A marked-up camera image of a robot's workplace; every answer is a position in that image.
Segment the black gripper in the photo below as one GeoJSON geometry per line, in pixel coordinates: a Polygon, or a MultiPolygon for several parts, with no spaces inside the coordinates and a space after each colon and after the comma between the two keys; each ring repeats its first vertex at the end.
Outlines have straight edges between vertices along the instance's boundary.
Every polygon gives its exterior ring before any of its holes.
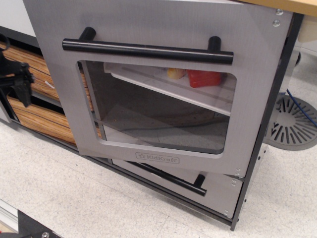
{"type": "Polygon", "coordinates": [[[7,59],[3,52],[10,48],[8,37],[1,34],[0,41],[5,47],[0,49],[0,86],[11,87],[24,107],[31,105],[31,84],[34,75],[29,71],[29,64],[7,59]]]}

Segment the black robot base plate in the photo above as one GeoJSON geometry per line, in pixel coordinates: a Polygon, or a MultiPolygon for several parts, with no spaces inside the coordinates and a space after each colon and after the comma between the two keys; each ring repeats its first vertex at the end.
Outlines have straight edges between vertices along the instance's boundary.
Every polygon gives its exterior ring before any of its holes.
{"type": "Polygon", "coordinates": [[[1,233],[1,238],[61,238],[59,234],[17,210],[18,233],[1,233]]]}

